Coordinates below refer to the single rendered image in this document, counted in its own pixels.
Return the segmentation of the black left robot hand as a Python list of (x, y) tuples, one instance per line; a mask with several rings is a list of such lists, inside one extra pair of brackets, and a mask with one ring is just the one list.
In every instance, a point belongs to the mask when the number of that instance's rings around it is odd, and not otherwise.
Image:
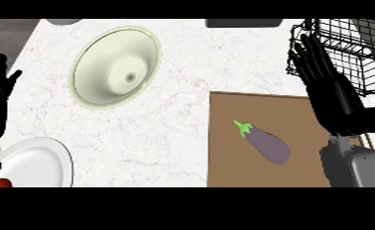
[(13, 91), (16, 80), (21, 74), (20, 70), (16, 70), (11, 75), (5, 74), (7, 70), (7, 57), (0, 54), (0, 137), (5, 131), (7, 122), (7, 100)]

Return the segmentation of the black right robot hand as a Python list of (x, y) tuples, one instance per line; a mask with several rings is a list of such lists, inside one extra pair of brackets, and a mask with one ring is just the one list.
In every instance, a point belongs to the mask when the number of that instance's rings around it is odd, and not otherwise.
[(370, 133), (365, 118), (373, 111), (364, 108), (351, 82), (332, 64), (314, 35), (301, 35), (301, 43), (287, 52), (298, 77), (305, 86), (311, 109), (320, 126), (332, 135), (352, 136)]

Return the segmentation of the purple eggplant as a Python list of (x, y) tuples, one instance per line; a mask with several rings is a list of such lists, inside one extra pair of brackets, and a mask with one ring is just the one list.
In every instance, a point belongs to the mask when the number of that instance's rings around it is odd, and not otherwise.
[(255, 147), (264, 158), (275, 165), (281, 165), (289, 158), (289, 147), (284, 141), (247, 122), (240, 123), (234, 120), (234, 124), (239, 128), (240, 136)]

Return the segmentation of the brown wooden tray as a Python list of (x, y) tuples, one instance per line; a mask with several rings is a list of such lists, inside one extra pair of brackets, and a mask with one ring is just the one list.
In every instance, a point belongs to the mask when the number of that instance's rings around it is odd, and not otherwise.
[(308, 99), (209, 95), (210, 186), (375, 187), (375, 150), (320, 127)]

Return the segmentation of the grey round object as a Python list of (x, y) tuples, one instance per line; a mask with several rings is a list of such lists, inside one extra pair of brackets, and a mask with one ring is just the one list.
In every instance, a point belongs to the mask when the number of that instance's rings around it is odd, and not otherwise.
[(47, 21), (57, 26), (66, 26), (76, 23), (81, 19), (47, 19)]

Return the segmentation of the white plate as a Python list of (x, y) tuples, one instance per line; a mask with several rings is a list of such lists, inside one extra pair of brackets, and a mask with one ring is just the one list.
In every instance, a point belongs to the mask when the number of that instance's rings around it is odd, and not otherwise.
[(66, 146), (47, 137), (35, 137), (0, 153), (0, 178), (13, 187), (70, 187), (73, 160)]

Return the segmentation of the dark grey flat appliance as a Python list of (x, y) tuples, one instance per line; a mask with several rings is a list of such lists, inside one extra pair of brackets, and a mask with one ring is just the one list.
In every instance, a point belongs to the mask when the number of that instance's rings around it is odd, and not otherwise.
[(208, 28), (272, 28), (281, 19), (206, 19)]

